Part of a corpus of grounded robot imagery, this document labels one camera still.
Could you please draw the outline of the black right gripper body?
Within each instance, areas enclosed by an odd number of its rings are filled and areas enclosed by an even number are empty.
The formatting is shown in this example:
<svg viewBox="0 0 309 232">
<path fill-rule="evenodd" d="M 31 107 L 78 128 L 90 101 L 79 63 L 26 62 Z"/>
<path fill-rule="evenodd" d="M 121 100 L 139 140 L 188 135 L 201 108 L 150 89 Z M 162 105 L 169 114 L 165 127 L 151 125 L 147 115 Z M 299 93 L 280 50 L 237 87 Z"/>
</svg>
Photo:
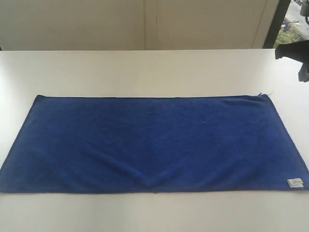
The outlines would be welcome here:
<svg viewBox="0 0 309 232">
<path fill-rule="evenodd" d="M 275 49 L 275 59 L 290 58 L 302 63 L 298 72 L 299 82 L 309 81 L 309 42 L 299 41 L 289 44 L 279 44 Z"/>
</svg>

